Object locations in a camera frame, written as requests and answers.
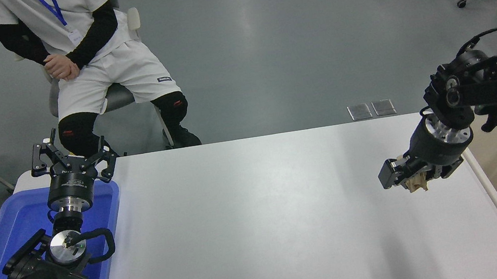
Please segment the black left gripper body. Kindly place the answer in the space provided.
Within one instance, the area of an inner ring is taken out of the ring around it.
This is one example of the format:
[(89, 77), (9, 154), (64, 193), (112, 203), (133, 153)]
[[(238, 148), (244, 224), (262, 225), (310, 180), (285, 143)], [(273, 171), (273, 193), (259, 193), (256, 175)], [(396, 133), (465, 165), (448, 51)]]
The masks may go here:
[(52, 166), (48, 205), (59, 200), (75, 197), (81, 200), (93, 199), (97, 170), (83, 157), (69, 157)]

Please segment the person's left hand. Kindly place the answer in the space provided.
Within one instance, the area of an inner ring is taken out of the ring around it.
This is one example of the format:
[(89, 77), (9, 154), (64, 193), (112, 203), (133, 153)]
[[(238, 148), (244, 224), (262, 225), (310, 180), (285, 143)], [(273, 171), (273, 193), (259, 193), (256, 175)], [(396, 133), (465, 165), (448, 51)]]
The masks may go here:
[(46, 72), (48, 73), (48, 75), (50, 75), (52, 78), (55, 78), (56, 80), (68, 81), (74, 80), (76, 77), (78, 77), (80, 68), (74, 62), (72, 62), (72, 60), (70, 60), (69, 67), (54, 72), (48, 72), (46, 70)]

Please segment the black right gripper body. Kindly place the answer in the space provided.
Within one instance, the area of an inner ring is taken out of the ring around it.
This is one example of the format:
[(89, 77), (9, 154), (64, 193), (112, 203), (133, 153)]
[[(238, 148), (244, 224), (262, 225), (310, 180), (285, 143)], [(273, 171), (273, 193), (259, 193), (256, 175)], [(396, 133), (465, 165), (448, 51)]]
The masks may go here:
[(408, 154), (427, 164), (447, 166), (458, 159), (471, 143), (468, 127), (454, 129), (438, 117), (422, 118), (414, 130)]

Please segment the person's right hand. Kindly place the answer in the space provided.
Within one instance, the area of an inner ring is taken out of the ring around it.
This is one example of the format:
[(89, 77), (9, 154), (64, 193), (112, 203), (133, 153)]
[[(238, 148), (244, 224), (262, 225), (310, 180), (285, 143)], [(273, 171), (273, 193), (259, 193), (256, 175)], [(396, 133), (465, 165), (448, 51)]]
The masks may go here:
[(61, 54), (50, 54), (44, 60), (45, 70), (48, 72), (59, 71), (66, 67), (69, 67), (70, 59), (67, 56)]

